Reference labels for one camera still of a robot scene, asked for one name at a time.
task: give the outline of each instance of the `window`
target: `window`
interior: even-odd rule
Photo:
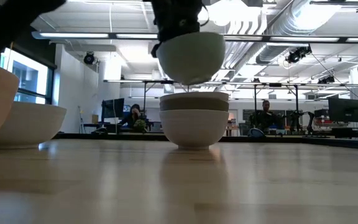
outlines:
[[[25,93],[16,93],[15,101],[45,104],[45,98],[39,96],[32,96]]]
[[[1,54],[0,66],[19,78],[15,101],[52,102],[52,69],[10,49]]]

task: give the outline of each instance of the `spotlight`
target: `spotlight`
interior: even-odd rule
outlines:
[[[84,63],[87,65],[94,65],[98,60],[94,57],[94,52],[87,52],[84,57]]]
[[[328,76],[327,78],[323,78],[318,80],[317,84],[330,84],[335,82],[335,77],[333,75]]]
[[[288,63],[297,63],[310,53],[312,53],[310,45],[309,47],[299,47],[294,52],[290,52],[289,56],[285,60]]]

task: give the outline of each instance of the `stacked bowls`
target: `stacked bowls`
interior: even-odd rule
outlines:
[[[161,97],[160,119],[166,137],[179,148],[206,149],[223,136],[229,118],[229,95],[177,93]]]

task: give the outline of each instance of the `security camera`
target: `security camera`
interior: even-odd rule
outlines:
[[[84,57],[84,63],[87,65],[94,65],[98,60],[94,56],[94,52],[87,52]]]

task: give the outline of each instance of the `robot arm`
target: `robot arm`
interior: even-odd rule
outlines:
[[[6,1],[0,8],[0,53],[39,15],[54,11],[65,3],[66,0]]]
[[[197,20],[203,7],[201,0],[144,1],[152,3],[154,24],[158,27],[160,43],[153,48],[153,57],[157,57],[156,51],[162,42],[200,31]],[[0,8],[0,53],[40,14],[54,11],[65,3],[66,0],[8,0]]]
[[[151,2],[158,27],[159,44],[152,50],[152,56],[157,58],[156,51],[162,42],[183,34],[200,31],[198,14],[204,6],[201,0],[143,0]]]

